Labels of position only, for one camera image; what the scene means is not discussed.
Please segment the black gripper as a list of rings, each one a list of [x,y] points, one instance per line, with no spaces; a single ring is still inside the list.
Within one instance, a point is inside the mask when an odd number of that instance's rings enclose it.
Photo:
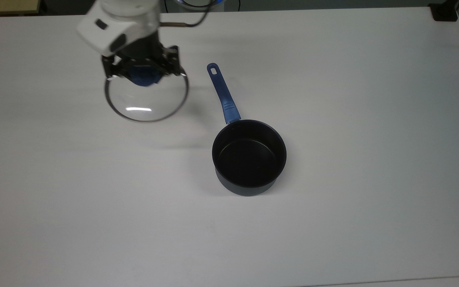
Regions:
[[[120,77],[120,69],[126,64],[145,65],[163,70],[165,75],[180,76],[179,46],[163,47],[159,33],[139,38],[133,42],[126,34],[120,34],[112,42],[111,56],[101,56],[101,63],[106,80]]]

